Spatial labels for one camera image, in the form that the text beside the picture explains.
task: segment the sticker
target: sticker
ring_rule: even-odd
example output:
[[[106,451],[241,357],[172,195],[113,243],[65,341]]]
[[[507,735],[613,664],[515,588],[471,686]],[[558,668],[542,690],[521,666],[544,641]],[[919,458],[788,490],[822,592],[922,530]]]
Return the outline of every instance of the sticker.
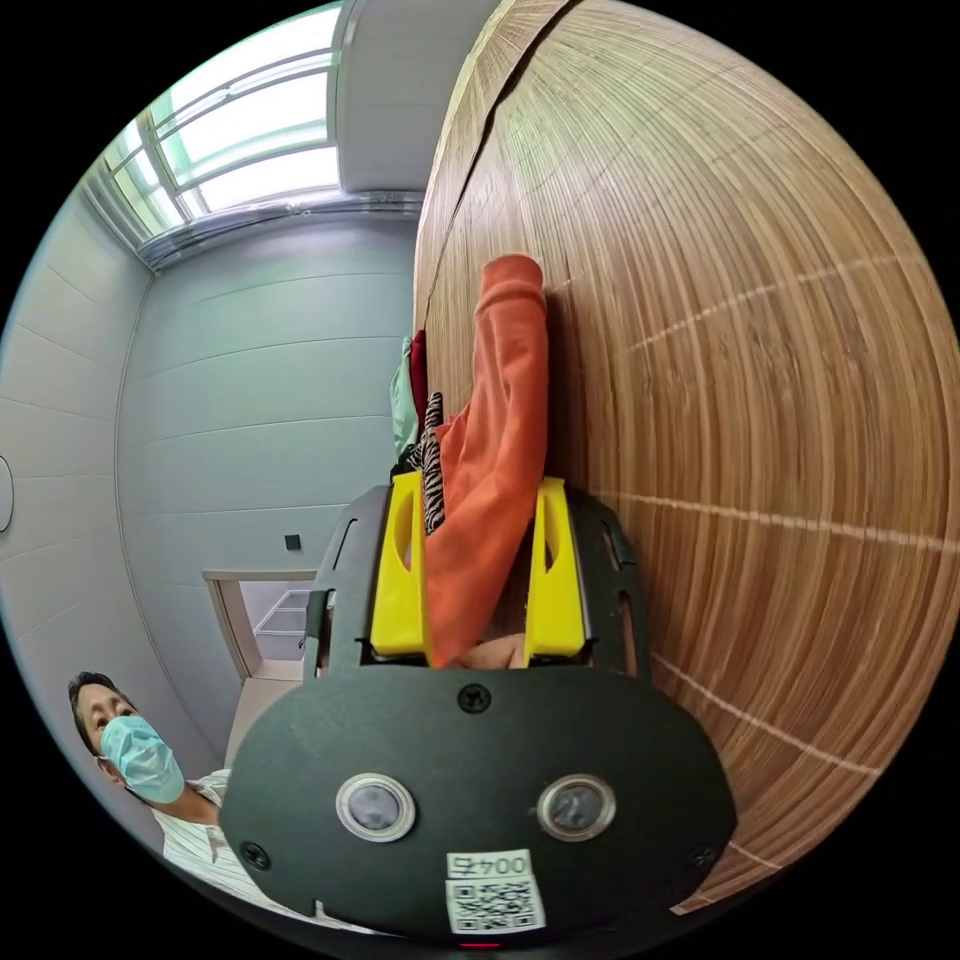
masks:
[[[547,925],[529,850],[447,854],[453,933],[524,933]]]

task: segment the green cloth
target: green cloth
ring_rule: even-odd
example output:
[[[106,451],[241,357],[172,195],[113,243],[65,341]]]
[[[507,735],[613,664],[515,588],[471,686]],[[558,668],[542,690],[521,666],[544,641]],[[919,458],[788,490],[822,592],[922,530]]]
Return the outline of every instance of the green cloth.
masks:
[[[410,351],[413,340],[403,338],[400,350],[400,366],[390,381],[390,413],[393,417],[393,444],[397,459],[411,444],[417,442],[420,433],[420,418],[413,402],[413,387],[410,385]]]

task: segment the white striped shirt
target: white striped shirt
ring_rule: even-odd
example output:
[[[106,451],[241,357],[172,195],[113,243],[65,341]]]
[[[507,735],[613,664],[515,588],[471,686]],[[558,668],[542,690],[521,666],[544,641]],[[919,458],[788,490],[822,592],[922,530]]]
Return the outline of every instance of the white striped shirt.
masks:
[[[229,770],[217,770],[200,780],[187,781],[198,793],[212,800],[218,807],[223,804],[223,795],[230,778]],[[302,913],[289,910],[282,904],[271,900],[250,879],[243,864],[230,849],[223,831],[219,826],[203,823],[189,823],[169,814],[154,810],[160,828],[163,830],[163,856],[165,860],[199,880],[217,887],[224,893],[233,894],[241,900],[247,900],[259,907],[265,907],[288,917],[296,917],[307,923],[317,923],[338,930],[352,930],[356,933],[373,933],[365,927],[334,920],[323,912],[323,906],[317,904],[317,916],[306,917]]]

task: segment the qr code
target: qr code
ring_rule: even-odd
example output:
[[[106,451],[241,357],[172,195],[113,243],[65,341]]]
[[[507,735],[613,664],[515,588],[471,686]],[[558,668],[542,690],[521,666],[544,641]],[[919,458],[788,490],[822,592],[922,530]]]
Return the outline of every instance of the qr code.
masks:
[[[450,924],[455,933],[520,932],[543,926],[540,896],[532,877],[476,883],[447,881]]]

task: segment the orange cloth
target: orange cloth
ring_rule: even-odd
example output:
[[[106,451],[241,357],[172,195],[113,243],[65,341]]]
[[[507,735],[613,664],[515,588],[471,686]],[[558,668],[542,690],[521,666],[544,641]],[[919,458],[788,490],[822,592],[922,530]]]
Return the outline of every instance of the orange cloth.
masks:
[[[483,269],[473,396],[438,427],[442,526],[426,539],[434,666],[476,646],[533,518],[547,452],[547,308],[529,257]]]

